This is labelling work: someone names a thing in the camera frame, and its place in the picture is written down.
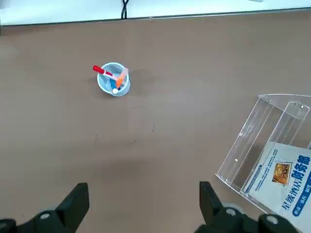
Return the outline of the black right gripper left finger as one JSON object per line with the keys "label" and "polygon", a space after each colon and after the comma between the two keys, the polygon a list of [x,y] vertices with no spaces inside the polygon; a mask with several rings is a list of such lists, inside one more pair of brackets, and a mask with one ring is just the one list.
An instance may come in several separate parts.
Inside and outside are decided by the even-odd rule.
{"label": "black right gripper left finger", "polygon": [[17,225],[14,219],[0,220],[2,233],[74,233],[89,210],[87,183],[77,184],[54,210],[45,210]]}

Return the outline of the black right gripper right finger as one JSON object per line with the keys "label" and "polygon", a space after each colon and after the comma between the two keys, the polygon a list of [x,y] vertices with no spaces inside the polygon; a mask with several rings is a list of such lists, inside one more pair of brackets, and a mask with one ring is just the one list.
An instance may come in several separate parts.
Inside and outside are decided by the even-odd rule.
{"label": "black right gripper right finger", "polygon": [[199,183],[199,203],[205,224],[197,233],[296,233],[279,215],[263,214],[254,220],[234,207],[224,207],[210,182]]}

